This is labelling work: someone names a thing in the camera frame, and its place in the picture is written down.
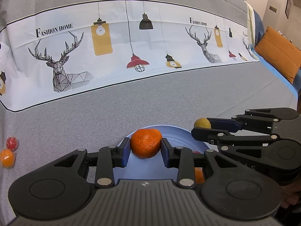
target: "orange pillow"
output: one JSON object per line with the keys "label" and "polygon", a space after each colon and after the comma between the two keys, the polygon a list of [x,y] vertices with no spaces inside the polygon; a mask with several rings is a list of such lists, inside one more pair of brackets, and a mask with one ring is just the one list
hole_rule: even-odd
{"label": "orange pillow", "polygon": [[301,65],[301,51],[271,27],[255,47],[256,52],[291,84]]}

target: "black border line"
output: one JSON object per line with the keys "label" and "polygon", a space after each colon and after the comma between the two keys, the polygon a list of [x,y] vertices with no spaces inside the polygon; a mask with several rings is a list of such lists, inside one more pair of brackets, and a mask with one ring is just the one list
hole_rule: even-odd
{"label": "black border line", "polygon": [[258,63],[258,61],[242,62],[242,63],[235,63],[235,64],[225,64],[225,65],[213,65],[213,66],[208,66],[208,67],[195,68],[195,69],[186,69],[186,70],[181,70],[181,71],[167,72],[167,73],[158,74],[158,75],[154,75],[154,76],[147,76],[147,77],[143,77],[143,78],[139,78],[139,79],[134,79],[134,80],[129,80],[129,81],[125,81],[125,82],[114,83],[114,84],[110,84],[110,85],[107,85],[107,86],[103,86],[103,87],[98,87],[98,88],[90,89],[90,90],[87,90],[87,91],[84,91],[84,92],[79,92],[79,93],[71,94],[71,95],[68,95],[68,96],[64,96],[64,97],[52,99],[52,100],[49,100],[49,101],[46,101],[46,102],[42,102],[42,103],[39,103],[39,104],[36,104],[36,105],[32,105],[32,106],[26,107],[26,108],[21,109],[21,110],[18,110],[18,111],[12,111],[12,110],[8,109],[8,108],[2,103],[1,100],[0,100],[0,103],[3,105],[3,107],[4,107],[6,110],[11,111],[11,112],[13,112],[13,113],[18,113],[18,112],[22,112],[22,111],[24,111],[24,110],[27,110],[27,109],[30,109],[30,108],[33,108],[33,107],[36,107],[36,106],[39,106],[39,105],[47,104],[47,103],[50,103],[50,102],[53,102],[53,101],[56,101],[56,100],[61,100],[61,99],[63,99],[63,98],[73,97],[73,96],[80,95],[80,94],[83,94],[83,93],[96,91],[96,90],[99,90],[99,89],[102,89],[102,88],[117,86],[117,85],[121,85],[121,84],[124,84],[124,83],[135,82],[135,81],[139,81],[139,80],[144,80],[144,79],[148,79],[148,78],[153,78],[153,77],[156,77],[156,76],[163,76],[163,75],[168,75],[168,74],[173,74],[173,73],[179,73],[179,72],[186,72],[186,71],[192,71],[192,70],[197,70],[197,69],[207,69],[207,68],[223,67],[223,66],[231,66],[231,65],[245,64],[245,63]]}
{"label": "black border line", "polygon": [[[171,5],[177,5],[177,6],[182,6],[182,7],[188,7],[188,8],[192,8],[192,9],[196,9],[196,10],[199,10],[199,11],[203,11],[203,12],[206,12],[206,13],[210,13],[210,14],[213,14],[213,15],[216,15],[216,16],[219,16],[215,13],[211,13],[211,12],[208,12],[208,11],[205,11],[205,10],[202,10],[202,9],[199,9],[199,8],[196,8],[196,7],[191,7],[191,6],[187,6],[187,5],[181,5],[181,4],[176,4],[176,3],[170,3],[170,2],[162,2],[162,1],[155,1],[155,0],[95,0],[95,1],[87,1],[87,2],[81,2],[81,3],[73,3],[73,4],[68,4],[68,5],[63,5],[63,6],[59,6],[59,7],[55,7],[55,8],[50,8],[50,9],[46,9],[46,10],[43,10],[43,11],[40,11],[40,12],[37,12],[37,13],[34,13],[32,15],[28,15],[26,17],[23,17],[21,19],[17,19],[17,20],[14,20],[12,22],[9,22],[6,24],[6,26],[2,29],[4,30],[8,25],[11,25],[15,22],[18,22],[18,21],[21,21],[23,19],[27,19],[27,18],[30,18],[30,17],[33,17],[33,16],[36,16],[40,13],[44,13],[44,12],[47,12],[47,11],[51,11],[51,10],[55,10],[55,9],[59,9],[59,8],[64,8],[64,7],[69,7],[69,6],[75,6],[75,5],[80,5],[80,4],[87,4],[87,3],[95,3],[95,2],[108,2],[108,1],[146,1],[146,2],[157,2],[157,3],[165,3],[165,4],[171,4]],[[243,27],[245,27],[244,25],[238,23],[238,22],[235,22],[233,21],[232,19],[229,19],[230,21],[234,22],[234,23],[237,23]]]}

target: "picture frame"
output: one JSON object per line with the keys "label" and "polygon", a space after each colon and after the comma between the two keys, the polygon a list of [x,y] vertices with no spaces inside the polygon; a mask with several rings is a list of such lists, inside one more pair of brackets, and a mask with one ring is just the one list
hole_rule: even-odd
{"label": "picture frame", "polygon": [[290,0],[287,0],[286,8],[285,8],[285,14],[287,18],[289,18],[290,16],[291,9],[292,9],[292,2]]}

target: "yellow lemon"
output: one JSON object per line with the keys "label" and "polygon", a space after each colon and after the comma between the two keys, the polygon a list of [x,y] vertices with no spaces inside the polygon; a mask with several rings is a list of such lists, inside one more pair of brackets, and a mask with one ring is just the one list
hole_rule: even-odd
{"label": "yellow lemon", "polygon": [[193,127],[202,127],[202,128],[211,128],[210,121],[206,118],[197,119],[193,125]]}

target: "orange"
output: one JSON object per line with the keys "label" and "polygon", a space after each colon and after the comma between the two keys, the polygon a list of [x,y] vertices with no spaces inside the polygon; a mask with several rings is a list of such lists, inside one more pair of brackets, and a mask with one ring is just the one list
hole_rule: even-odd
{"label": "orange", "polygon": [[161,148],[159,131],[139,129],[131,137],[131,150],[139,158],[152,158]]}
{"label": "orange", "polygon": [[4,149],[0,153],[0,161],[3,167],[13,167],[15,164],[15,153],[9,149]]}
{"label": "orange", "polygon": [[160,136],[160,139],[162,139],[162,134],[160,133],[160,131],[158,129],[150,129],[150,130],[154,130],[159,136]]}
{"label": "orange", "polygon": [[195,167],[195,180],[197,183],[205,182],[204,175],[201,167]]}

